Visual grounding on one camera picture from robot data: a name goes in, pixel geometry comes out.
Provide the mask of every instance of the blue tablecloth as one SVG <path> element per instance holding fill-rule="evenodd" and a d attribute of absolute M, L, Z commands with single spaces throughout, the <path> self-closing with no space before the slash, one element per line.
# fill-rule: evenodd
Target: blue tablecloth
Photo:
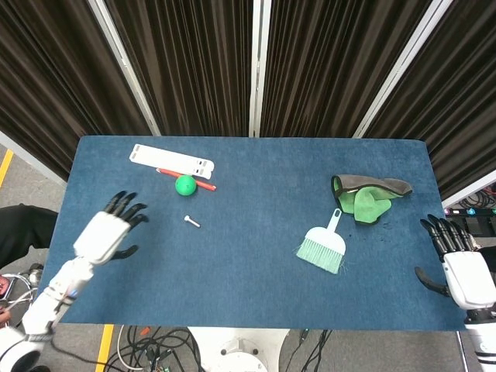
<path fill-rule="evenodd" d="M 211 183 L 191 197 L 174 178 L 132 163 L 135 143 L 215 162 Z M 413 194 L 395 199 L 375 226 L 343 215 L 344 267 L 327 273 L 295 250 L 327 226 L 334 174 L 392 177 Z M 150 222 L 133 230 L 127 260 L 95 269 L 65 322 L 311 329 L 463 328 L 463 312 L 427 291 L 414 266 L 443 272 L 419 224 L 443 210 L 425 144 L 396 139 L 249 139 L 89 136 L 81 140 L 42 287 L 74 258 L 73 242 L 118 191 L 137 191 Z M 201 228 L 184 222 L 185 215 Z"/>

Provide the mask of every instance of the screw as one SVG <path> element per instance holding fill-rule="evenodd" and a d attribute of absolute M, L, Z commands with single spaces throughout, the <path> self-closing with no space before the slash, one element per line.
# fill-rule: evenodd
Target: screw
<path fill-rule="evenodd" d="M 196 222 L 196 221 L 193 221 L 193 220 L 190 218 L 190 216 L 189 216 L 189 215 L 186 215 L 186 216 L 184 217 L 184 220 L 185 220 L 186 222 L 191 223 L 193 226 L 196 226 L 196 227 L 198 227 L 198 228 L 200 227 L 200 224 L 199 224 L 198 222 Z"/>

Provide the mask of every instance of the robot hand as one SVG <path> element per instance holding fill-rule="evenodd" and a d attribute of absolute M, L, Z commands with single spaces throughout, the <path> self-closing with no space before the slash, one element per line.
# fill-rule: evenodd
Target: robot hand
<path fill-rule="evenodd" d="M 432 282 L 420 267 L 417 278 L 429 290 L 446 297 L 467 311 L 468 329 L 475 353 L 484 372 L 496 371 L 496 287 L 482 254 L 476 249 L 472 235 L 456 223 L 429 215 L 420 220 L 431 236 L 446 275 L 447 285 Z"/>
<path fill-rule="evenodd" d="M 0 329 L 0 372 L 28 371 L 40 357 L 43 345 L 53 338 L 53 329 L 93 277 L 93 267 L 133 255 L 137 246 L 118 251 L 128 232 L 147 222 L 146 207 L 136 204 L 125 211 L 136 193 L 119 192 L 88 223 L 74 243 L 76 258 L 66 262 L 22 317 L 25 333 Z"/>

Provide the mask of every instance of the pen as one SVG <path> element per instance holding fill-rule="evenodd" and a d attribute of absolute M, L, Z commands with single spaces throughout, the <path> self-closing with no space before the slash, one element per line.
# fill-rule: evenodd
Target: pen
<path fill-rule="evenodd" d="M 168 175 L 170 175 L 172 177 L 176 177 L 176 178 L 182 176 L 181 173 L 173 172 L 172 170 L 163 169 L 163 168 L 157 168 L 157 172 L 162 173 L 162 174 L 168 174 Z M 195 179 L 195 182 L 196 182 L 197 186 L 199 186 L 200 188 L 206 188 L 207 190 L 210 190 L 210 191 L 215 191 L 217 189 L 217 187 L 213 184 L 207 184 L 206 182 L 201 182 L 201 181 L 196 180 L 196 179 Z"/>

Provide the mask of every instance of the black curtain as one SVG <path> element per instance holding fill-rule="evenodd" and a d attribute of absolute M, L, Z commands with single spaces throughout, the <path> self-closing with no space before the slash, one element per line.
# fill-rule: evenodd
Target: black curtain
<path fill-rule="evenodd" d="M 66 179 L 81 136 L 150 134 L 86 1 L 0 2 L 0 131 Z"/>
<path fill-rule="evenodd" d="M 426 0 L 273 0 L 261 136 L 352 136 Z"/>
<path fill-rule="evenodd" d="M 253 0 L 106 0 L 167 135 L 247 136 Z"/>
<path fill-rule="evenodd" d="M 450 6 L 366 136 L 426 141 L 444 198 L 496 169 L 496 2 Z"/>

